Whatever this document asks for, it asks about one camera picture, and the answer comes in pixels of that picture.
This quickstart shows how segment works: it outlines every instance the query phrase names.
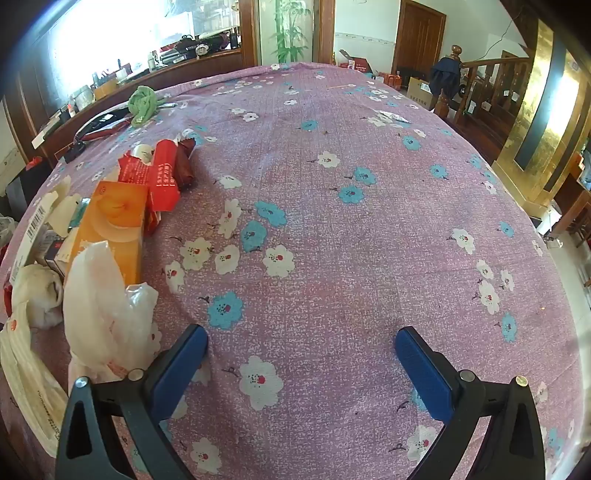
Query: green bamboo plant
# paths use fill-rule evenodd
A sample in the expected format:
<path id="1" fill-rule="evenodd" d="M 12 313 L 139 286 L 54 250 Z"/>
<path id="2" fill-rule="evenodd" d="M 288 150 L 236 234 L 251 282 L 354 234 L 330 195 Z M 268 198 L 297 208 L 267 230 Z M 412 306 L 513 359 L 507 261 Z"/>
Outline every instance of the green bamboo plant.
<path id="1" fill-rule="evenodd" d="M 273 53 L 277 53 L 279 63 L 304 57 L 304 49 L 308 47 L 303 43 L 307 38 L 296 23 L 308 15 L 312 16 L 312 12 L 304 0 L 275 0 L 275 33 L 271 38 L 277 38 L 277 50 Z"/>

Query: screw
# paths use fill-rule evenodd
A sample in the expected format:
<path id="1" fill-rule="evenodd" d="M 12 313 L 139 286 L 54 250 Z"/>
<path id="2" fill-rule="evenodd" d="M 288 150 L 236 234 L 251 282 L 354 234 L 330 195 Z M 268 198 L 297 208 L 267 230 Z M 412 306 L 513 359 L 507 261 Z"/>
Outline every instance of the screw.
<path id="1" fill-rule="evenodd" d="M 525 378 L 523 375 L 517 375 L 515 377 L 515 383 L 517 383 L 517 385 L 520 387 L 527 387 L 527 378 Z"/>
<path id="2" fill-rule="evenodd" d="M 88 377 L 80 377 L 75 382 L 76 388 L 82 388 L 88 385 Z"/>
<path id="3" fill-rule="evenodd" d="M 144 371 L 141 368 L 136 368 L 127 374 L 127 378 L 129 378 L 132 382 L 141 380 L 143 376 Z"/>
<path id="4" fill-rule="evenodd" d="M 464 382 L 473 382 L 476 378 L 476 375 L 474 375 L 474 372 L 472 372 L 471 370 L 462 370 L 460 372 L 460 378 Z"/>

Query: barcode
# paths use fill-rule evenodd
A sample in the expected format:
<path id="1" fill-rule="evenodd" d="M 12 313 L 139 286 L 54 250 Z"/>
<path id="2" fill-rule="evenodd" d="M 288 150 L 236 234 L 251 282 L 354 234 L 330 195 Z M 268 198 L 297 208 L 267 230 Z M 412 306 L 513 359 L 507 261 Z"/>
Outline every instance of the barcode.
<path id="1" fill-rule="evenodd" d="M 39 205 L 39 208 L 35 212 L 35 216 L 33 217 L 33 220 L 31 221 L 31 225 L 29 225 L 29 228 L 27 228 L 27 235 L 29 236 L 30 240 L 34 240 L 35 232 L 39 228 L 39 224 L 43 221 L 44 215 L 45 215 L 45 209 L 43 208 L 43 205 Z"/>

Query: black wire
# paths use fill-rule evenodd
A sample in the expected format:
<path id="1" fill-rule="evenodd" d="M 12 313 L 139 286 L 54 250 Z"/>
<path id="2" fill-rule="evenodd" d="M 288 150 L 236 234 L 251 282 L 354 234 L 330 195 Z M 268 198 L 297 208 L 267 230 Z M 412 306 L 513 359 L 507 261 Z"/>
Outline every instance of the black wire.
<path id="1" fill-rule="evenodd" d="M 507 30 L 505 30 L 505 33 L 503 33 L 503 36 L 501 37 L 501 39 L 499 41 L 494 42 L 482 57 L 480 57 L 479 59 L 473 60 L 473 61 L 482 60 L 484 57 L 486 57 L 488 55 L 488 53 L 490 52 L 492 47 L 494 47 L 499 42 L 503 41 L 503 38 L 505 37 L 505 35 L 507 35 L 507 32 L 509 31 L 509 27 L 511 26 L 512 23 L 515 22 L 515 20 L 517 20 L 517 17 L 521 15 L 522 11 L 523 11 L 523 5 L 521 5 L 521 10 L 519 10 L 519 13 L 515 16 L 515 18 L 511 18 L 509 25 L 507 25 Z"/>

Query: orange box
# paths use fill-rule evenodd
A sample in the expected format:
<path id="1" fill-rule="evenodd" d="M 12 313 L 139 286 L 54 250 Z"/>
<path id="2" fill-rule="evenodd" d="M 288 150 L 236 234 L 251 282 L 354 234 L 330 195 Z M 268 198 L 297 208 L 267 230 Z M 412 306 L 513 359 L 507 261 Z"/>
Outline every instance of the orange box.
<path id="1" fill-rule="evenodd" d="M 140 283 L 148 186 L 100 181 L 80 223 L 68 270 L 88 245 L 107 240 L 125 286 Z"/>

